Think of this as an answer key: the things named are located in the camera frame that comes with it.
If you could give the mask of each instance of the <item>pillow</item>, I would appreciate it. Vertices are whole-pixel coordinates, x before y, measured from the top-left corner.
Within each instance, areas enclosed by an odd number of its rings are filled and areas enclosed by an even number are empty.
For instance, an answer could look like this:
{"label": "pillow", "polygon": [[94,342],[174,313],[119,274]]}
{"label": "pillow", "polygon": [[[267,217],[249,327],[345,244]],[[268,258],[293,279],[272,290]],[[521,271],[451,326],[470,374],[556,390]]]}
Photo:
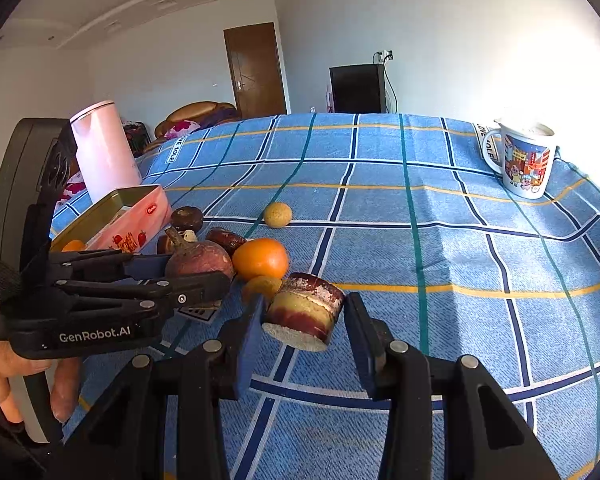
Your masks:
{"label": "pillow", "polygon": [[189,105],[178,108],[176,111],[171,112],[167,117],[168,121],[177,123],[178,121],[187,120],[200,115],[208,114],[212,112],[218,103],[214,101],[199,101],[197,103],[191,103]]}
{"label": "pillow", "polygon": [[164,134],[164,138],[167,140],[177,139],[178,137],[188,135],[199,129],[200,125],[196,121],[180,121],[179,123],[175,123],[171,129]]}
{"label": "pillow", "polygon": [[78,173],[75,173],[69,180],[66,181],[66,186],[64,186],[64,191],[62,192],[62,197],[60,200],[58,200],[58,203],[63,204],[68,200],[71,200],[74,196],[86,188],[87,186],[82,178],[82,172],[78,171]]}
{"label": "pillow", "polygon": [[169,121],[162,121],[160,124],[158,124],[155,127],[155,130],[154,130],[155,138],[160,139],[160,137],[164,137],[164,134],[166,132],[168,132],[172,126],[173,126],[173,123],[170,123]]}

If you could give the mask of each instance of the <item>bed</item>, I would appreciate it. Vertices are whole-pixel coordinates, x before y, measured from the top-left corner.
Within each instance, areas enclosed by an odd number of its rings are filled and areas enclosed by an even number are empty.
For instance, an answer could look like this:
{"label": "bed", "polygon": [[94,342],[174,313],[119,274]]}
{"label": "bed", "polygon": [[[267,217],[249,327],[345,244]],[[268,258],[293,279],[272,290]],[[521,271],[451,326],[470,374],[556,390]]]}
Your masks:
{"label": "bed", "polygon": [[[600,455],[600,188],[557,155],[542,199],[513,201],[480,158],[474,124],[397,114],[291,114],[220,124],[139,159],[174,206],[273,237],[290,271],[358,290],[394,336],[449,360],[477,356],[534,429],[558,472],[582,478]],[[291,225],[261,212],[288,203]],[[90,205],[58,209],[58,232]],[[145,251],[155,250],[155,240]],[[213,313],[177,314],[163,341],[92,356],[69,434],[131,356],[168,358],[218,332],[242,307],[234,283]],[[443,475],[443,417],[433,399],[433,478]],[[251,387],[223,401],[232,478],[376,478],[387,405],[358,381],[343,320],[327,352],[264,336]],[[166,432],[175,472],[176,406]]]}

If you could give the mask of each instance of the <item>small orange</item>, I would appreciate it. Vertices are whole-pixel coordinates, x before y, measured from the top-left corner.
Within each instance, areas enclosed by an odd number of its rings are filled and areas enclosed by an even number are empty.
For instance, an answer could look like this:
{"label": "small orange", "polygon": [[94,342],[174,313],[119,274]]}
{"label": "small orange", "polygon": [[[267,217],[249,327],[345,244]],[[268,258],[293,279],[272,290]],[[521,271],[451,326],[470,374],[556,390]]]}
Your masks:
{"label": "small orange", "polygon": [[281,279],[289,268],[289,257],[283,244],[271,238],[256,238],[235,250],[234,269],[244,280],[256,276]]}
{"label": "small orange", "polygon": [[67,245],[62,248],[63,253],[73,253],[74,251],[83,251],[87,248],[87,245],[81,240],[71,240]]}
{"label": "small orange", "polygon": [[249,280],[242,288],[242,302],[248,304],[254,294],[262,294],[266,298],[267,304],[269,304],[281,286],[282,280],[279,278],[256,276],[252,280]]}

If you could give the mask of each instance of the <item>cushion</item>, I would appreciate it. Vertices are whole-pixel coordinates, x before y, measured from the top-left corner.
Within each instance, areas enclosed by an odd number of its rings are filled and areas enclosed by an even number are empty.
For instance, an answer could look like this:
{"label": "cushion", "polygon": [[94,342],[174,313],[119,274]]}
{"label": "cushion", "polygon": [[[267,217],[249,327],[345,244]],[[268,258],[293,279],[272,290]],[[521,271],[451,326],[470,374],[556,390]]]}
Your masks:
{"label": "cushion", "polygon": [[200,125],[196,121],[180,121],[179,123],[175,123],[171,130],[164,134],[164,138],[167,140],[177,139],[199,129]]}
{"label": "cushion", "polygon": [[169,114],[167,120],[171,121],[172,123],[177,123],[184,119],[195,119],[200,115],[205,115],[212,112],[216,106],[218,106],[218,103],[215,101],[200,101],[197,103],[191,103],[183,106],[182,108],[178,108],[176,111]]}
{"label": "cushion", "polygon": [[155,130],[154,130],[155,138],[160,139],[160,137],[163,137],[166,132],[171,130],[172,126],[173,126],[173,123],[171,123],[169,121],[162,121],[160,124],[158,124],[155,127]]}

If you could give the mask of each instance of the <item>floral pillow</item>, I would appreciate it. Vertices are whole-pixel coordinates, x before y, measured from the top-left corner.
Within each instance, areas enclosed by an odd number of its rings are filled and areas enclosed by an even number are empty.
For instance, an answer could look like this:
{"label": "floral pillow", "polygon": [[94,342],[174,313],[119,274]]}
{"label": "floral pillow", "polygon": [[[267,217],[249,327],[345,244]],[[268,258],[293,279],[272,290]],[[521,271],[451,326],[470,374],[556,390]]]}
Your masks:
{"label": "floral pillow", "polygon": [[177,139],[199,129],[200,125],[196,121],[180,121],[179,123],[175,123],[171,127],[171,130],[164,134],[164,138],[167,140]]}

